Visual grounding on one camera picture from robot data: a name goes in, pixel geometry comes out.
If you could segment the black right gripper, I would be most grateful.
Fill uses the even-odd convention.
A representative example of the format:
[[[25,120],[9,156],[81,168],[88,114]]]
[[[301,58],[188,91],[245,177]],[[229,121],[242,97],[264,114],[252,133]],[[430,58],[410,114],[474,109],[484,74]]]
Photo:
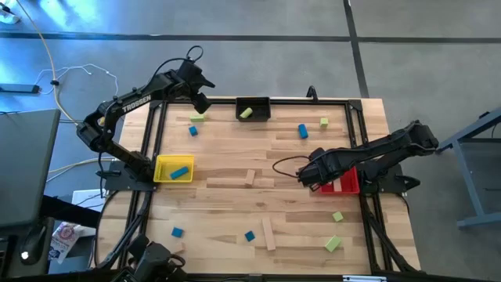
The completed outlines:
[[[324,150],[322,147],[312,151],[308,155],[308,163],[296,172],[297,181],[311,191],[317,191],[326,184],[333,184],[337,174],[331,153],[332,150]]]

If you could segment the black plastic basket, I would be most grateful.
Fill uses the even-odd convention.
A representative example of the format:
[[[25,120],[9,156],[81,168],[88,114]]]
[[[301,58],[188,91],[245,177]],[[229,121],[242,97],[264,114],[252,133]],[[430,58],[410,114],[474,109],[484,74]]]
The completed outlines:
[[[240,118],[240,114],[248,107],[253,109],[253,114],[246,119]],[[266,122],[270,117],[270,98],[239,97],[236,99],[236,118],[240,122]]]

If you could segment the long wooden plank block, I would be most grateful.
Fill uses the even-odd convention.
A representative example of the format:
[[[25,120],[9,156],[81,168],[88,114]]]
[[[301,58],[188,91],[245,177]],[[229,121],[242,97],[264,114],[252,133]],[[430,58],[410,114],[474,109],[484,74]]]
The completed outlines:
[[[276,242],[273,234],[272,223],[269,217],[262,219],[263,232],[265,236],[265,243],[268,251],[275,251]]]

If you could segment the yellow plastic basket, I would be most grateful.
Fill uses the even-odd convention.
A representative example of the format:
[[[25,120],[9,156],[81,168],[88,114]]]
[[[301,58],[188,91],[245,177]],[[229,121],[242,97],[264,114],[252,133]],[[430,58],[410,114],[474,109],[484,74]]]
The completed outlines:
[[[170,174],[181,168],[188,167],[189,172],[172,180]],[[156,159],[153,181],[155,183],[191,183],[193,181],[194,172],[194,156],[181,154],[165,154],[160,155]]]

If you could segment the white box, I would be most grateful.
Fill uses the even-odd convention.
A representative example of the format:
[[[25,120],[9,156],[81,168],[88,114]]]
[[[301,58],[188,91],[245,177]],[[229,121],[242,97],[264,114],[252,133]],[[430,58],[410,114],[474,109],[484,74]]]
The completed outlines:
[[[100,212],[103,210],[105,202],[105,192],[100,189],[95,190],[75,190],[73,192],[71,203],[79,207],[89,208]]]

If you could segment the black articulated device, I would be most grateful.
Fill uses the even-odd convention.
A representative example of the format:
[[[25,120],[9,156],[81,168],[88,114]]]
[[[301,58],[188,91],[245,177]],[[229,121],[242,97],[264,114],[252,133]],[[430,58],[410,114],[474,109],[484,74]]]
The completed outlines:
[[[171,253],[162,244],[150,241],[145,235],[137,236],[128,247],[135,267],[123,268],[111,282],[185,282],[187,273],[182,269],[185,259]]]

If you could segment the black power strip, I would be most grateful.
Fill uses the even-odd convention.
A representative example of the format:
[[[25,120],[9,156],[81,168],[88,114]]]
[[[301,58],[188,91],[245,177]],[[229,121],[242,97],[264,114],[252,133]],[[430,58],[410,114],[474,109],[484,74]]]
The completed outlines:
[[[39,85],[28,84],[0,84],[0,92],[37,94],[40,91]]]

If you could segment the dark grey desk top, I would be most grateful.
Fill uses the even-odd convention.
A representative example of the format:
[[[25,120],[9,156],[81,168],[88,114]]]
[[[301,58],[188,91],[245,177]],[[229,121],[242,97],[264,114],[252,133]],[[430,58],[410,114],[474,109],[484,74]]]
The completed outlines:
[[[0,228],[38,217],[59,119],[59,110],[0,115]]]

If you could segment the printed paper bag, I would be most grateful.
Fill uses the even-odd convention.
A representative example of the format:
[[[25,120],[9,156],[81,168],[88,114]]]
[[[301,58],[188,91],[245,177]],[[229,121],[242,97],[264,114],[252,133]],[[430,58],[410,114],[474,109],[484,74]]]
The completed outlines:
[[[75,223],[62,222],[52,234],[48,259],[59,264],[67,257],[71,248],[81,237],[84,227]]]

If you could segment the black computer mouse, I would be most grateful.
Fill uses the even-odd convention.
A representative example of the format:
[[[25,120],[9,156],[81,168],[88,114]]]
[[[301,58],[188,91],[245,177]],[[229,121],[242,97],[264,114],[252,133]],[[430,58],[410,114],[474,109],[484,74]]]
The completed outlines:
[[[46,226],[37,224],[32,226],[23,239],[19,250],[20,261],[24,265],[34,265],[41,258],[46,235]]]

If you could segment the black metal table frame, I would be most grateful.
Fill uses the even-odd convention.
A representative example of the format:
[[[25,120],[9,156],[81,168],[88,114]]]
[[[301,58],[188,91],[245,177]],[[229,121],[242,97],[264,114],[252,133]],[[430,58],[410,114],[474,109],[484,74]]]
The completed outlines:
[[[155,154],[191,154],[191,183],[164,183],[153,192],[142,231],[181,253],[188,273],[367,274],[370,264],[359,198],[329,196],[304,188],[293,174],[314,149],[358,145],[387,135],[379,99],[275,99],[266,122],[240,122],[232,99],[219,99],[189,134],[189,104],[171,104],[155,127],[164,132]],[[320,119],[328,118],[326,127]],[[299,136],[305,124],[308,138]],[[244,185],[255,170],[252,187]],[[335,222],[332,214],[344,219]],[[268,251],[262,219],[269,217],[276,242]],[[174,227],[183,230],[173,237]],[[244,236],[252,231],[255,238]],[[327,241],[338,236],[333,252]]]

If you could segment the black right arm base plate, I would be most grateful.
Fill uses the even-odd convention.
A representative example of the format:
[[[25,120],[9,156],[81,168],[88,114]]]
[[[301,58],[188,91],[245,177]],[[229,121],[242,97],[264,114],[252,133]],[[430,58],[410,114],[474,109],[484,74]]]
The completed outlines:
[[[394,165],[388,169],[376,169],[374,164],[361,164],[357,167],[360,192],[375,193],[406,193],[420,185],[420,180],[402,174],[402,166]]]

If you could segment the silver bracket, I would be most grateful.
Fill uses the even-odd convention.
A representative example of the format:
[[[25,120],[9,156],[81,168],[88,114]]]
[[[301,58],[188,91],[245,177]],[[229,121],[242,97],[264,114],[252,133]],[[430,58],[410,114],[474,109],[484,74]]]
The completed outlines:
[[[343,275],[343,282],[387,282],[386,277]]]

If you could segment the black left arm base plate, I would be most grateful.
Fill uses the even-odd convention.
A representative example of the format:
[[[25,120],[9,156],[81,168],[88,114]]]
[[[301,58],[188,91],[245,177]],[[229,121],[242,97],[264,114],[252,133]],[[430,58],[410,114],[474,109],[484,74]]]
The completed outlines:
[[[136,174],[123,161],[111,161],[108,170],[99,169],[97,176],[105,180],[109,191],[153,191],[152,175]]]

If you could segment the grey-blue table frame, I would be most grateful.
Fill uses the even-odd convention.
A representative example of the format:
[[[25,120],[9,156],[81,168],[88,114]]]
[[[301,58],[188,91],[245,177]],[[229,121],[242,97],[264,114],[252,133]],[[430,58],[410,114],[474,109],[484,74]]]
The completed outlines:
[[[459,228],[501,223],[501,211],[489,212],[483,204],[485,192],[501,198],[501,137],[480,138],[489,129],[501,128],[501,107],[482,114],[475,122],[439,143],[437,154],[453,150],[475,215],[457,222]]]

